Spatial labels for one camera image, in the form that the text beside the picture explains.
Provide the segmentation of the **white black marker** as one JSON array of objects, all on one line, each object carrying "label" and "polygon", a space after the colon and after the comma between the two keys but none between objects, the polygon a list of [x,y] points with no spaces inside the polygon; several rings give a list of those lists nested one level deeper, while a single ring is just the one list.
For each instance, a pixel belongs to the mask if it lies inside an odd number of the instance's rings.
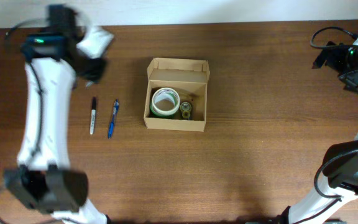
[{"label": "white black marker", "polygon": [[97,98],[94,96],[91,102],[91,117],[90,117],[90,125],[89,125],[90,135],[93,135],[95,130],[96,108],[97,108]]}]

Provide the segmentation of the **blue ballpoint pen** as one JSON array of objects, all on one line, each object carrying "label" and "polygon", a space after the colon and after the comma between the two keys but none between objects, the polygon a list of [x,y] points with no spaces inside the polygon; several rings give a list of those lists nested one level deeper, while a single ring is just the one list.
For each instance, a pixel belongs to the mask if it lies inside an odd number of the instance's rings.
[{"label": "blue ballpoint pen", "polygon": [[118,111],[119,111],[119,100],[115,99],[112,109],[112,116],[109,124],[109,129],[108,129],[108,139],[111,139],[113,136]]}]

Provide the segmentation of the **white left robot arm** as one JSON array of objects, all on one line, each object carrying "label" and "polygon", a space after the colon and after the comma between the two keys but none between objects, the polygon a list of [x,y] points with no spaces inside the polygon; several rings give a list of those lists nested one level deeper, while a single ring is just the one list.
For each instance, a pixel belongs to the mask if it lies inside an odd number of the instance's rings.
[{"label": "white left robot arm", "polygon": [[67,148],[70,96],[78,78],[100,81],[112,33],[65,4],[47,8],[47,25],[21,46],[28,97],[17,167],[4,171],[3,187],[23,206],[65,223],[109,223],[88,197],[86,174],[70,167]]}]

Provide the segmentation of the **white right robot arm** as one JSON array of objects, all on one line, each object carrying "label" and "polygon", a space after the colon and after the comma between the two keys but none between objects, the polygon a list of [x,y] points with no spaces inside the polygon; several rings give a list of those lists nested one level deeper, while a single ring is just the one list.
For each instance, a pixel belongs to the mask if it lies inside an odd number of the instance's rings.
[{"label": "white right robot arm", "polygon": [[[347,91],[358,94],[358,33],[341,32],[354,39],[352,44],[310,45],[321,52],[313,68],[323,65],[337,71]],[[288,206],[271,223],[330,223],[330,217],[345,204],[358,199],[358,132],[353,141],[332,145],[313,179],[313,188],[302,200]]]}]

